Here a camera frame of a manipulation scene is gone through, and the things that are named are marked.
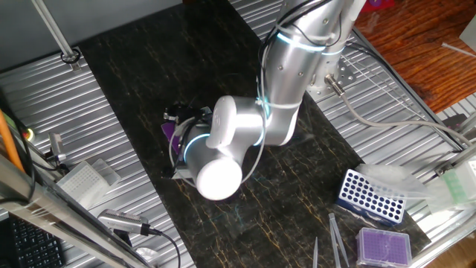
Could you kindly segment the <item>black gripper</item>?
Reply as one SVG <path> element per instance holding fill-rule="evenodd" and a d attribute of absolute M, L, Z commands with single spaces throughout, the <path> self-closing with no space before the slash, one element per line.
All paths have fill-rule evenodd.
<path fill-rule="evenodd" d="M 164 119 L 175 119 L 177 124 L 181 124 L 187 119 L 200 119 L 205 117 L 206 115 L 209 115 L 210 108 L 206 106 L 201 109 L 198 109 L 179 103 L 174 106 L 174 113 L 164 112 Z"/>

